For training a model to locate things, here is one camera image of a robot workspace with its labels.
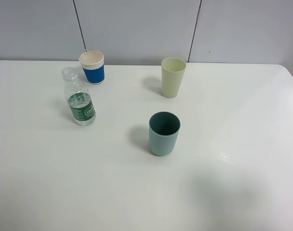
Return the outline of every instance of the cup rim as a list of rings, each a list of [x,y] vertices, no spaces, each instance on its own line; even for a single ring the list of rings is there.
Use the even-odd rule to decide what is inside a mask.
[[[97,53],[97,54],[100,54],[101,57],[98,58],[98,59],[96,59],[95,62],[92,63],[92,64],[86,64],[86,63],[85,63],[86,60],[82,59],[82,56],[85,55],[85,54],[87,54],[87,53]],[[98,64],[98,63],[100,63],[101,61],[103,61],[103,59],[104,59],[104,55],[103,55],[101,52],[99,52],[99,51],[87,51],[87,52],[82,53],[82,54],[79,56],[79,62],[80,62],[81,64],[83,64],[83,65],[95,65],[95,64]]]
[[[155,132],[153,129],[152,129],[152,127],[151,127],[151,125],[150,125],[150,122],[151,122],[151,119],[155,116],[155,115],[157,115],[157,114],[159,114],[159,113],[169,113],[169,114],[171,114],[171,115],[173,115],[175,118],[177,118],[177,120],[178,120],[178,122],[179,122],[179,128],[177,129],[177,131],[175,131],[174,133],[172,133],[172,134],[170,134],[170,135],[160,135],[160,134],[158,134],[157,132]],[[159,135],[159,136],[162,136],[162,137],[169,137],[169,136],[172,136],[172,135],[174,135],[174,134],[176,134],[179,130],[180,130],[180,127],[181,127],[181,121],[180,121],[180,119],[175,115],[175,114],[173,114],[173,113],[171,113],[171,112],[165,112],[165,111],[163,111],[163,112],[157,112],[157,113],[155,113],[154,115],[152,115],[151,116],[151,118],[150,118],[150,120],[148,121],[148,127],[156,134],[156,135]]]
[[[182,70],[180,70],[180,71],[170,71],[170,70],[167,70],[166,68],[164,68],[164,67],[162,66],[162,63],[163,63],[164,61],[166,61],[167,59],[177,59],[177,60],[181,61],[183,64],[185,64],[185,67],[184,67]],[[161,67],[162,67],[165,71],[178,73],[178,72],[182,72],[182,71],[184,71],[184,70],[186,69],[186,62],[185,62],[183,59],[180,59],[180,58],[177,58],[177,57],[168,57],[168,58],[165,58],[165,59],[161,62]]]

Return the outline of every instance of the green bottle label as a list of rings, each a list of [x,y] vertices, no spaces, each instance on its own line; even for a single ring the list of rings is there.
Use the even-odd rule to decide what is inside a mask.
[[[73,94],[68,99],[68,105],[74,115],[74,118],[79,121],[87,121],[95,115],[95,110],[90,96],[86,93]]]

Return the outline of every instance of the water bottle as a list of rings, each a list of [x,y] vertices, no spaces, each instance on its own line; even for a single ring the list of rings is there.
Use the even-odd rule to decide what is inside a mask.
[[[88,126],[94,122],[96,113],[87,86],[72,67],[62,70],[65,80],[64,94],[76,122]]]

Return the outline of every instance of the white wall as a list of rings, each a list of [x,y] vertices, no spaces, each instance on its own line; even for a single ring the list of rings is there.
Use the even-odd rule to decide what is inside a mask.
[[[200,0],[75,0],[88,50],[106,64],[188,60]]]
[[[77,60],[82,52],[71,0],[0,0],[0,59]]]
[[[202,0],[190,62],[282,64],[293,75],[293,0]]]

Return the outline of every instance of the white table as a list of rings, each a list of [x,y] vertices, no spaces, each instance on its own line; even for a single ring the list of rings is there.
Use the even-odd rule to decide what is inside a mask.
[[[280,65],[188,64],[179,95],[160,66],[105,66],[78,126],[61,70],[0,61],[0,231],[293,231],[293,77]],[[181,120],[174,151],[148,120]]]

